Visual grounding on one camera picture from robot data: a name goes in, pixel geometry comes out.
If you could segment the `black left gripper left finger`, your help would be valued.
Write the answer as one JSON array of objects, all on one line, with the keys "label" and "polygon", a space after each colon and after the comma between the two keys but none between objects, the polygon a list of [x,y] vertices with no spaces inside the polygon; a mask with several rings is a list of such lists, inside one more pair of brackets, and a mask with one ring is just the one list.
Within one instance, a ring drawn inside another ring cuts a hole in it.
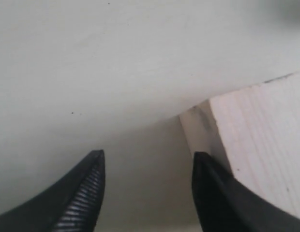
[{"label": "black left gripper left finger", "polygon": [[0,215],[0,232],[92,232],[105,193],[105,154],[94,150],[55,184]]}]

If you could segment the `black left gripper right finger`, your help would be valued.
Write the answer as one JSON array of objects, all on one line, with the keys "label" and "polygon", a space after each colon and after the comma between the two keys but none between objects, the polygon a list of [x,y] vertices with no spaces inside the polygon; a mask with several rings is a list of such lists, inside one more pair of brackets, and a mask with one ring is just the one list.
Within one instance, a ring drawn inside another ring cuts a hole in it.
[{"label": "black left gripper right finger", "polygon": [[300,219],[265,201],[205,152],[195,152],[192,194],[204,232],[300,232]]}]

